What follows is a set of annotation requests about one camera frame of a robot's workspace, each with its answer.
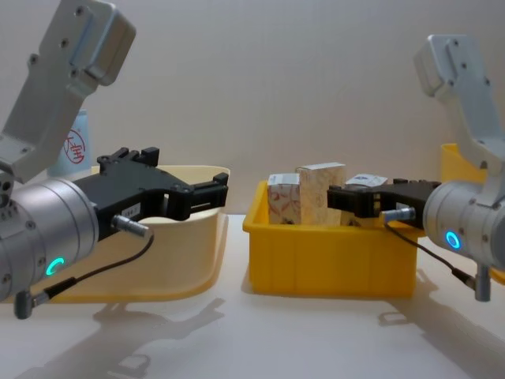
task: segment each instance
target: box with red print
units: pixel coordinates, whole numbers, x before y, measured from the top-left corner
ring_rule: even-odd
[[[300,224],[300,176],[272,174],[268,179],[270,224]]]

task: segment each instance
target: small box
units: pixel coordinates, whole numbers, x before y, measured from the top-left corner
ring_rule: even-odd
[[[300,175],[301,223],[340,225],[341,212],[327,206],[330,186],[344,186],[346,165],[322,163],[297,168]]]
[[[299,224],[300,176],[272,174],[268,179],[268,217],[271,224]]]
[[[369,188],[382,186],[387,183],[387,178],[372,174],[358,174],[346,182],[345,188]],[[378,227],[380,221],[374,219],[360,219],[351,212],[342,212],[340,225],[343,227]]]

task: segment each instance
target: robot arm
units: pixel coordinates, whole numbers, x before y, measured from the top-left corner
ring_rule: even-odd
[[[468,36],[429,36],[414,64],[426,95],[444,105],[461,155],[487,169],[476,201],[492,207],[505,196],[505,133],[477,44]]]
[[[61,1],[0,134],[2,205],[12,178],[25,183],[54,163],[84,99],[114,83],[135,35],[112,4]]]
[[[365,218],[389,212],[424,229],[438,246],[477,262],[471,287],[476,300],[485,302],[491,295],[489,269],[505,270],[505,133],[490,80],[468,36],[430,36],[414,64],[424,92],[445,106],[462,156],[487,169],[485,184],[400,179],[371,189],[331,187],[328,207]]]
[[[13,180],[25,183],[57,159],[84,99],[115,81],[135,33],[111,4],[62,0],[28,60],[0,134],[0,301],[16,295],[18,318],[50,298],[32,297],[30,286],[86,258],[98,241],[118,231],[144,237],[137,221],[147,217],[187,220],[225,205],[227,174],[189,185],[156,168],[157,148],[121,148],[99,157],[99,174],[13,191]]]

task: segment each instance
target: white table surface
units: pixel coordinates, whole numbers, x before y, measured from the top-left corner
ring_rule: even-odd
[[[27,321],[1,305],[0,378],[505,378],[505,287],[475,302],[420,252],[410,300],[251,295],[242,220],[230,216],[219,280],[201,295],[45,305]]]

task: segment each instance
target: metal connector plug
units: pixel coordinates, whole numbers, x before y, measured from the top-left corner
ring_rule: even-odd
[[[119,231],[126,231],[140,238],[149,238],[152,235],[151,229],[145,225],[121,215],[114,216],[111,224],[112,227],[118,229]]]
[[[407,221],[416,218],[416,210],[414,208],[392,209],[390,211],[382,211],[380,218],[384,223],[391,221]]]

